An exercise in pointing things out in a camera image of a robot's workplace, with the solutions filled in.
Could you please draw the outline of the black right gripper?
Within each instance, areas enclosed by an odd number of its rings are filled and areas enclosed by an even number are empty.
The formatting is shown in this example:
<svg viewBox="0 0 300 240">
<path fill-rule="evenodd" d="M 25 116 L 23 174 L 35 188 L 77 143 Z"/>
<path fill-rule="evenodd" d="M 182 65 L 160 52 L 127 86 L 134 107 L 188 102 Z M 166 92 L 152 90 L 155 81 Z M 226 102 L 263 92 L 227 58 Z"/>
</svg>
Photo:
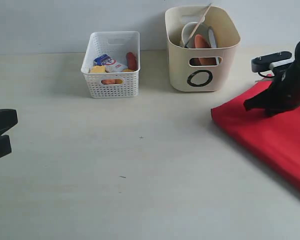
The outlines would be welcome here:
<svg viewBox="0 0 300 240">
<path fill-rule="evenodd" d="M 269 67 L 274 73 L 273 83 L 245 100 L 245 110 L 263 109 L 267 117 L 273 117 L 300 107 L 300 42 L 295 47 L 294 60 L 280 60 Z"/>
</svg>

